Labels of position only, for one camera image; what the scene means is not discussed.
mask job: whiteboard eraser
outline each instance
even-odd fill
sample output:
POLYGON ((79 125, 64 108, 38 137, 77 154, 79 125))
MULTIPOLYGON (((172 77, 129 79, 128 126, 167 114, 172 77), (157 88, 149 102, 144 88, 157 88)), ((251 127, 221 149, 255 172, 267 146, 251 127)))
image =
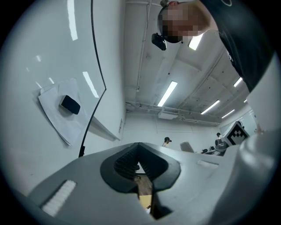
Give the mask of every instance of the whiteboard eraser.
POLYGON ((60 101, 60 106, 64 107, 68 111, 78 114, 80 110, 80 105, 68 95, 64 95, 60 101))

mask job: paper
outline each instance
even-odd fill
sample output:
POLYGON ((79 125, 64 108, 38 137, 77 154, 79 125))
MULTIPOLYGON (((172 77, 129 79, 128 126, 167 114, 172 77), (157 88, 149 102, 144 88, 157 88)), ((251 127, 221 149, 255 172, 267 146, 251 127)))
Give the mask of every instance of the paper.
POLYGON ((42 88, 40 93, 39 101, 50 122, 65 142, 73 145, 88 124, 87 114, 79 97, 76 79, 73 78, 42 88), (78 115, 59 106, 59 102, 64 95, 68 95, 80 105, 78 115))

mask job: man in black shirt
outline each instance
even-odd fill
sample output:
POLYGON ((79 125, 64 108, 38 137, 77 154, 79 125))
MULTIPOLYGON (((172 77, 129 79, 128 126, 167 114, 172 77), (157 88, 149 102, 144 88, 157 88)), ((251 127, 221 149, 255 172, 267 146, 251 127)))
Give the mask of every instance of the man in black shirt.
POLYGON ((218 30, 232 65, 249 91, 257 85, 273 55, 273 48, 253 12, 239 0, 162 0, 158 16, 168 42, 218 30))

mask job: ceiling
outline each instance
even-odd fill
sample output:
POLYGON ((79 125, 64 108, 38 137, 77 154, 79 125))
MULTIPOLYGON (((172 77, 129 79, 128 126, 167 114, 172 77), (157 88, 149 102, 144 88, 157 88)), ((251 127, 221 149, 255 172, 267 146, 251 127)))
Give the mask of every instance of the ceiling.
POLYGON ((209 121, 216 124, 231 110, 239 110, 249 94, 242 81, 233 84, 239 75, 232 67, 217 31, 204 33, 198 48, 188 47, 191 38, 183 43, 167 43, 162 51, 151 42, 157 32, 157 16, 160 6, 151 5, 147 25, 146 41, 141 61, 142 43, 147 24, 147 1, 126 1, 124 70, 125 98, 128 112, 157 114, 157 107, 171 81, 178 83, 163 107, 178 109, 179 115, 194 121, 209 121), (200 113, 220 100, 214 108, 200 113))

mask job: glossy white surface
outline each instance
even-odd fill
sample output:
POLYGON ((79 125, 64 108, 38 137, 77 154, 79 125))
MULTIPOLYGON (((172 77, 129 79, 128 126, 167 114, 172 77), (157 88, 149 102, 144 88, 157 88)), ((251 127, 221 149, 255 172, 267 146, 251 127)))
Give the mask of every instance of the glossy white surface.
POLYGON ((14 26, 0 58, 1 166, 10 185, 25 195, 78 157, 86 127, 68 146, 38 101, 42 87, 73 77, 90 120, 104 91, 91 1, 39 0, 14 26))

